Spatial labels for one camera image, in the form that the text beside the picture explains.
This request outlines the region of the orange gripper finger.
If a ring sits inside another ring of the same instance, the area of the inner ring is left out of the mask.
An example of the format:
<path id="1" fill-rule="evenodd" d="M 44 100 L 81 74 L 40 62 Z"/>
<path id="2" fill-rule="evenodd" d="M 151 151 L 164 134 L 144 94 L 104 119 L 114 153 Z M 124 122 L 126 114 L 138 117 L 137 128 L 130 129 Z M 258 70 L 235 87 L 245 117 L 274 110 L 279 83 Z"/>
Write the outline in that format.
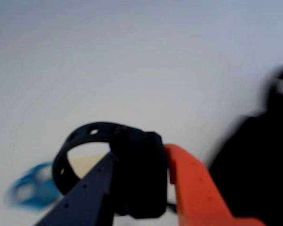
<path id="1" fill-rule="evenodd" d="M 175 185 L 180 226 L 262 226 L 256 218 L 233 216 L 207 168 L 175 144 L 166 144 L 169 178 Z"/>

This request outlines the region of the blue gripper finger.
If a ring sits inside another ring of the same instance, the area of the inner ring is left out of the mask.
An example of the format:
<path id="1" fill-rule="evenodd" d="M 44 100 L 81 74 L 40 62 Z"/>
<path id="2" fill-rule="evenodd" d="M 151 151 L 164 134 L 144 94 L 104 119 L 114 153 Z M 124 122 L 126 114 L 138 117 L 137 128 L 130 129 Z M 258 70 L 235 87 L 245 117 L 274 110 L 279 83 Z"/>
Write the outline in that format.
<path id="1" fill-rule="evenodd" d="M 114 210 L 110 197 L 113 153 L 109 152 L 79 181 L 37 226 L 111 226 Z"/>

